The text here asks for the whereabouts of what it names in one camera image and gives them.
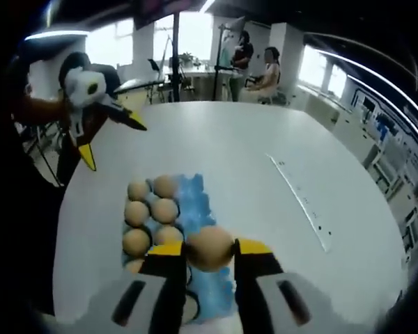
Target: ruler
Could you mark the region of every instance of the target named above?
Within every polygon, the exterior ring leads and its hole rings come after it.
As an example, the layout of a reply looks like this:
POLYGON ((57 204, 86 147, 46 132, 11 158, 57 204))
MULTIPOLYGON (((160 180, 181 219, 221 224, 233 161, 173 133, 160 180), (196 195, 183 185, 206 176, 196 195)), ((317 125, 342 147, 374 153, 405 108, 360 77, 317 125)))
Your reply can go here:
POLYGON ((315 209, 315 200, 309 197, 306 187, 301 182, 303 180, 302 175, 297 174, 297 169, 291 170, 291 167, 285 161, 275 159, 268 154, 267 156, 287 183, 295 199, 299 202, 323 250, 328 253, 332 247, 333 233, 328 221, 323 220, 322 215, 315 209))

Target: dark hair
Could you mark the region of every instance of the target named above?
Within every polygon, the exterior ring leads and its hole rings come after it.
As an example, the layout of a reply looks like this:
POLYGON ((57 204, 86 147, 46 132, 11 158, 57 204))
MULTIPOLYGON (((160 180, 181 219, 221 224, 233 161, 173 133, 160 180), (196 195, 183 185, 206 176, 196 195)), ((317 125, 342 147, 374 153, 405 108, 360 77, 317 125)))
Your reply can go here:
POLYGON ((72 52, 65 58, 59 70, 59 85, 62 89, 65 88, 65 77, 67 73, 76 67, 87 68, 91 64, 90 58, 85 52, 72 52))
POLYGON ((279 52, 279 50, 277 50, 277 48, 275 48, 275 47, 267 47, 265 49, 265 52, 267 50, 270 50, 271 51, 273 59, 275 61, 277 61, 277 64, 279 64, 279 66, 280 66, 280 63, 279 63, 280 52, 279 52))
POLYGON ((251 38, 249 37, 249 33, 246 30, 243 30, 240 33, 240 39, 243 37, 243 43, 244 44, 249 44, 249 41, 251 40, 251 38))

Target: egg carton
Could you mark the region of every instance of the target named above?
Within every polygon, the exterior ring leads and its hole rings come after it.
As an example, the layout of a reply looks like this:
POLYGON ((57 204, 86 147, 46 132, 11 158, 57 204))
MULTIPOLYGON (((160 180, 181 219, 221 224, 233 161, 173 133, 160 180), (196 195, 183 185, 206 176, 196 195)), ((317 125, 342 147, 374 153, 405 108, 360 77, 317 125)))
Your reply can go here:
MULTIPOLYGON (((202 227, 216 225, 217 220, 210 209, 209 196, 204 192, 203 176, 196 174, 191 178, 185 175, 172 175, 171 177, 178 185, 172 198, 177 205, 178 216, 174 223, 168 225, 180 230, 185 241, 189 234, 198 233, 202 227)), ((160 197, 153 193, 153 180, 147 179, 146 182, 150 187, 150 193, 146 196, 144 203, 150 210, 150 217, 141 229, 149 235, 151 244, 149 249, 151 249, 155 246, 153 236, 163 225, 151 215, 151 205, 160 197)), ((126 222, 123 223, 123 233, 131 229, 132 227, 126 222)), ((131 260, 135 258, 122 250, 122 265, 125 266, 131 260)), ((201 324, 209 319, 227 317, 235 312, 233 283, 229 278, 229 273, 228 267, 218 272, 207 273, 189 265, 187 295, 196 299, 197 309, 189 317, 188 324, 201 324)))

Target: window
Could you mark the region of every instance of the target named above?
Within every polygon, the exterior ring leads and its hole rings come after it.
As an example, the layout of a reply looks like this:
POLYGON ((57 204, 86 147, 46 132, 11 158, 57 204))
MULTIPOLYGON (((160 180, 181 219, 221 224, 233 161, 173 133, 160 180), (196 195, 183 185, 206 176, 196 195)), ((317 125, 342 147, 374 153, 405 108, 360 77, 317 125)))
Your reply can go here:
POLYGON ((85 40, 85 52, 92 63, 128 65, 133 60, 133 19, 94 30, 85 40))
POLYGON ((306 45, 304 48, 304 56, 299 71, 299 80, 306 84, 321 87, 327 59, 319 54, 315 49, 306 45))
POLYGON ((337 66, 333 66, 332 76, 328 90, 332 91, 339 99, 342 97, 343 89, 346 86, 347 74, 337 66))
MULTIPOLYGON (((189 52, 200 61, 210 59, 212 47, 213 18, 211 14, 197 12, 183 12, 180 14, 180 30, 178 34, 178 52, 189 52)), ((171 43, 167 42, 168 36, 172 39, 173 15, 164 17, 155 22, 155 35, 153 36, 153 59, 162 60, 164 49, 167 45, 167 61, 172 57, 171 43)))

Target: standing person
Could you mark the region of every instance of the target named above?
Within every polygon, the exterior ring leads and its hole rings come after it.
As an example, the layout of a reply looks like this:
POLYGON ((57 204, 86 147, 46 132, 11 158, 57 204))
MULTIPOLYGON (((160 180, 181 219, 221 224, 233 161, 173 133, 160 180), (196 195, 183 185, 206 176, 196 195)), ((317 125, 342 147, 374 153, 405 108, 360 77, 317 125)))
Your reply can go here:
POLYGON ((265 75, 254 85, 240 91, 241 102, 255 103, 260 97, 269 97, 274 93, 280 81, 279 57, 280 53, 275 47, 265 49, 265 75))
POLYGON ((242 31, 238 46, 235 47, 235 53, 231 59, 231 65, 243 74, 241 78, 231 78, 229 80, 229 88, 231 89, 232 100, 238 101, 240 90, 245 85, 246 77, 248 75, 247 69, 252 55, 254 54, 254 47, 249 42, 249 33, 242 31))

